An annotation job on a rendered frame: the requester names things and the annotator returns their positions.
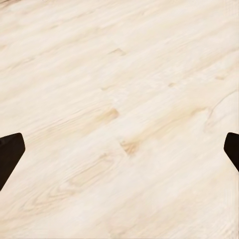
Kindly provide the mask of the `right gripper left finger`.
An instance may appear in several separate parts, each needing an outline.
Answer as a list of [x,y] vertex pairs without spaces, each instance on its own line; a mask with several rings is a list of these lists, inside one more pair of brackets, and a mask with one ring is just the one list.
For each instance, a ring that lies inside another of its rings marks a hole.
[[0,138],[0,191],[25,152],[20,132]]

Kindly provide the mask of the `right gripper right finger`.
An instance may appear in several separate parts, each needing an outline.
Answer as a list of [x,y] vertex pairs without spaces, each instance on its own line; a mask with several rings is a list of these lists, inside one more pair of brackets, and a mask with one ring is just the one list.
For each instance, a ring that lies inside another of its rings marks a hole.
[[239,172],[239,134],[232,132],[227,133],[224,143],[224,152]]

